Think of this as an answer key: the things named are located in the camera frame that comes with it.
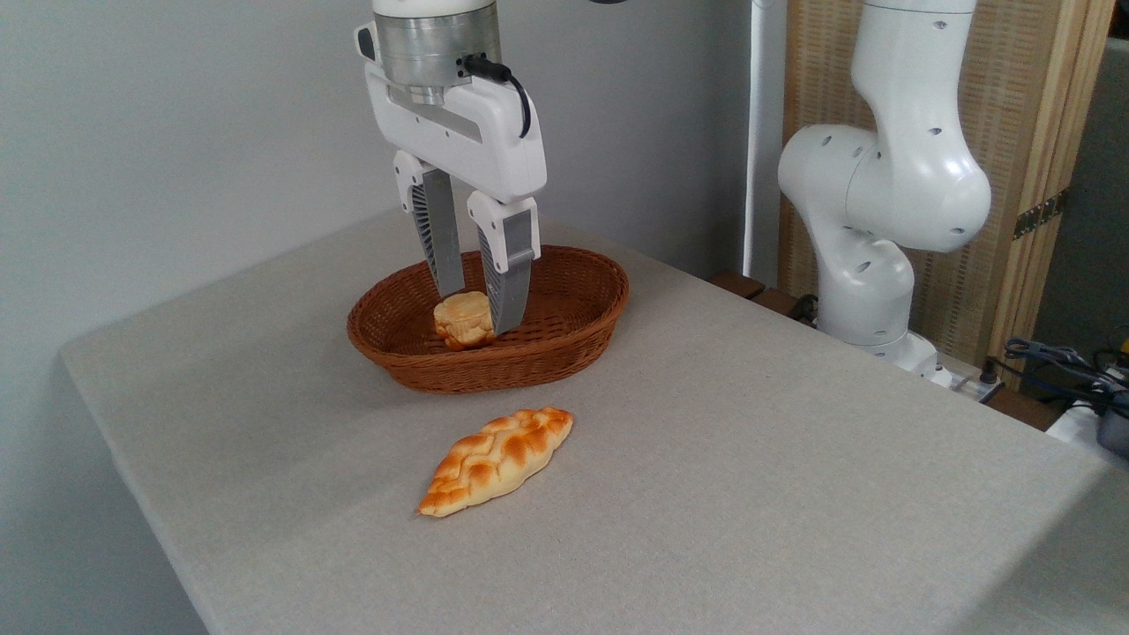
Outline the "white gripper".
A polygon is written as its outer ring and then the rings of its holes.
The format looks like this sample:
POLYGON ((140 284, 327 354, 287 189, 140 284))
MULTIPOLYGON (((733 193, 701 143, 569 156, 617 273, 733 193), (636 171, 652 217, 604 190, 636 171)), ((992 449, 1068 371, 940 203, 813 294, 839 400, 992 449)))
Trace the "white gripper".
POLYGON ((393 160, 400 205, 415 224, 437 293, 445 298, 467 285, 449 173, 479 190, 469 195, 467 209, 476 224, 493 333, 516 329, 531 266, 541 256, 539 209, 526 197, 545 186, 546 162, 536 108, 528 110, 528 132, 520 132, 519 92, 469 76, 461 62, 469 54, 499 59, 496 23, 369 23, 356 29, 355 40, 371 112, 400 149, 393 160))

